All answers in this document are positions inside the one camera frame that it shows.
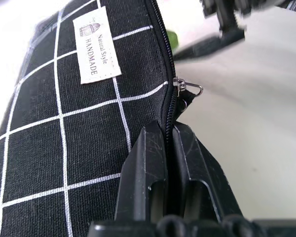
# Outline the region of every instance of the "white background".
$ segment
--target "white background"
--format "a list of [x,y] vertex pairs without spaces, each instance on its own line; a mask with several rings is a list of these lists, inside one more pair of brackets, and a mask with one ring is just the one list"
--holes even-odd
[[[0,122],[36,23],[67,2],[0,5]],[[181,46],[218,32],[198,0],[159,2]],[[240,22],[246,41],[176,65],[205,89],[180,120],[222,165],[245,216],[296,218],[296,13],[271,8]]]

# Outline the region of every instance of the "birdcage logo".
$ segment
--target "birdcage logo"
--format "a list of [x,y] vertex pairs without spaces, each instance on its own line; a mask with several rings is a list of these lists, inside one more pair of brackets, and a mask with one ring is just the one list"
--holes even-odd
[[80,36],[89,36],[91,34],[93,34],[94,32],[96,32],[100,27],[100,24],[98,23],[92,23],[86,26],[82,26],[80,27],[79,31],[80,31]]

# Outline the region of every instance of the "fabric label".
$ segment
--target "fabric label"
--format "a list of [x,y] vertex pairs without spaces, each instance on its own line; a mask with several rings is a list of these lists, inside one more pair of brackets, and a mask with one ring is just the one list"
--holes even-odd
[[121,75],[106,7],[90,11],[73,22],[81,84]]

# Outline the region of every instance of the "black bag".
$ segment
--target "black bag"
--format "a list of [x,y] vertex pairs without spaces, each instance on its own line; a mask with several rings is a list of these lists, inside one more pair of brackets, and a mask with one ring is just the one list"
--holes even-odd
[[[73,20],[99,4],[122,75],[81,85]],[[141,128],[156,120],[171,146],[174,77],[155,0],[75,0],[39,24],[0,128],[0,236],[86,236],[112,219]]]

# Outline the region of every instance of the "metal zipper slider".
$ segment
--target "metal zipper slider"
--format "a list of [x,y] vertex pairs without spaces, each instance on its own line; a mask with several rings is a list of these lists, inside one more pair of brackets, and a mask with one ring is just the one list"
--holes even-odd
[[199,88],[199,92],[195,95],[196,97],[200,96],[203,93],[203,90],[204,90],[204,88],[202,86],[186,82],[185,80],[180,79],[180,78],[173,78],[173,85],[176,86],[177,89],[178,89],[178,97],[179,97],[181,91],[186,90],[187,85]]

